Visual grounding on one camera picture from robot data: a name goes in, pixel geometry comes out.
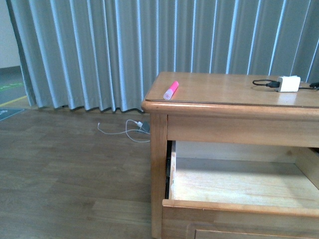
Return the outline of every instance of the drawer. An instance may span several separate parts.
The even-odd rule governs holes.
[[[162,238],[319,239],[319,156],[304,147],[173,141]]]

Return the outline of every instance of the highlighter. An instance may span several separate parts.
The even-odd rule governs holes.
[[[175,93],[175,91],[178,88],[178,82],[174,81],[173,84],[170,86],[170,88],[165,92],[164,99],[170,100],[172,95]]]

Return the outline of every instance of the curtain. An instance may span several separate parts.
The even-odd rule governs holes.
[[[141,110],[161,71],[318,81],[318,0],[6,0],[31,105]]]

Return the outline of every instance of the wall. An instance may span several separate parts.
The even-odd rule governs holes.
[[[0,0],[0,68],[19,66],[18,46],[5,0]]]

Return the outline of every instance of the charging cable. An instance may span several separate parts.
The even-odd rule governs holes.
[[[260,84],[260,83],[256,83],[256,82],[269,82],[269,83]],[[270,87],[270,88],[278,88],[280,86],[280,82],[273,81],[273,80],[254,80],[253,84],[255,86],[267,86],[267,87]]]
[[[128,122],[130,122],[130,121],[131,121],[131,122],[134,122],[140,129],[129,129],[129,130],[128,130]],[[108,134],[108,135],[126,133],[127,137],[128,137],[129,139],[131,139],[132,141],[136,142],[136,143],[148,143],[148,142],[150,142],[150,140],[137,141],[137,140],[135,140],[135,139],[133,139],[133,138],[131,138],[131,137],[129,136],[128,132],[131,132],[131,131],[150,134],[150,133],[146,132],[146,131],[143,129],[143,123],[142,123],[142,122],[136,122],[136,121],[134,121],[134,120],[132,120],[132,119],[128,119],[128,120],[126,121],[126,123],[125,123],[125,131],[123,131],[123,132],[119,132],[119,133],[106,133],[106,132],[104,132],[104,131],[102,131],[102,130],[100,129],[100,122],[98,123],[98,130],[99,130],[100,132],[102,132],[103,134]]]
[[[260,84],[260,83],[256,83],[256,82],[269,82],[269,83],[265,83],[265,84]],[[273,81],[273,80],[254,80],[253,84],[255,86],[267,86],[270,88],[279,88],[280,87],[280,82],[279,81]],[[309,85],[309,87],[299,87],[296,89],[296,91],[298,89],[303,89],[303,90],[319,90],[319,82],[316,83],[312,83]]]

